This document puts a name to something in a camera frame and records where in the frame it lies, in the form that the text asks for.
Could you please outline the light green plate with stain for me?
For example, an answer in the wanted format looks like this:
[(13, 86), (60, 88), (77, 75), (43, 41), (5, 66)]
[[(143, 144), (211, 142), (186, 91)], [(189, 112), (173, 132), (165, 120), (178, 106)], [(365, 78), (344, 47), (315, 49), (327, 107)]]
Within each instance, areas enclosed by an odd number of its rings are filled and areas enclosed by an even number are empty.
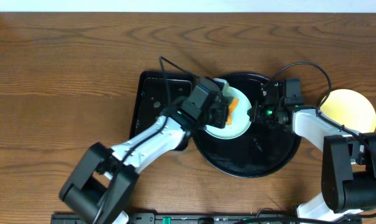
[(243, 94), (243, 92), (237, 88), (230, 86), (226, 90), (226, 96), (232, 96), (239, 100), (237, 102), (236, 109), (231, 113), (231, 124), (225, 125), (225, 127), (222, 129), (206, 125), (205, 129), (208, 134), (218, 139), (237, 138), (244, 134), (251, 124), (250, 117), (247, 112), (252, 106), (245, 94)]

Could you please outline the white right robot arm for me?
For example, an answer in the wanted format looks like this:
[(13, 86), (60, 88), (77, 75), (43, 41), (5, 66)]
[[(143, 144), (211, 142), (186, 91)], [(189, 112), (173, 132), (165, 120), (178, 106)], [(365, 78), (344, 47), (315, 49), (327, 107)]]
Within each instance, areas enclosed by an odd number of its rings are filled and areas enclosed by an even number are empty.
[(304, 106), (292, 84), (265, 88), (248, 110), (250, 120), (279, 124), (323, 153), (321, 193), (296, 208), (301, 223), (376, 217), (376, 133), (361, 133)]

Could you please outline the orange green sponge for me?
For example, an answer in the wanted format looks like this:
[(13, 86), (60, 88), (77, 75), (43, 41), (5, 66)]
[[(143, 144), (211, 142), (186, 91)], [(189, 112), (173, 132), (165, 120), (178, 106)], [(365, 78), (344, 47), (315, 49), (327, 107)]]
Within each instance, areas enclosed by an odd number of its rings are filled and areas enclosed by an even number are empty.
[(228, 116), (226, 120), (226, 125), (231, 125), (232, 124), (232, 114), (234, 110), (237, 108), (239, 104), (239, 99), (238, 98), (233, 98), (232, 101), (230, 102), (228, 106)]

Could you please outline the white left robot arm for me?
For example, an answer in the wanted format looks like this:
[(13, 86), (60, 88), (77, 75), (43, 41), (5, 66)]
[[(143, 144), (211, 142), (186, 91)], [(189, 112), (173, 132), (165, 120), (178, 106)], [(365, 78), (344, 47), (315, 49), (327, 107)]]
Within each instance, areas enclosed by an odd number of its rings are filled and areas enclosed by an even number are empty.
[(223, 128), (229, 84), (201, 78), (190, 96), (175, 100), (156, 122), (132, 139), (106, 148), (88, 148), (59, 192), (59, 199), (85, 223), (126, 223), (124, 207), (139, 174), (162, 154), (176, 149), (199, 128)]

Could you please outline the yellow plate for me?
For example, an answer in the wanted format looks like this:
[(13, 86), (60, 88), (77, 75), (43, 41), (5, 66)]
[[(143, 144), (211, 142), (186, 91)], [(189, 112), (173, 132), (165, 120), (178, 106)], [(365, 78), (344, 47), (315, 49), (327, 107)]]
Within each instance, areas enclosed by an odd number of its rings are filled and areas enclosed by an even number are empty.
[(333, 90), (320, 110), (330, 119), (361, 133), (376, 128), (376, 112), (371, 102), (354, 90)]

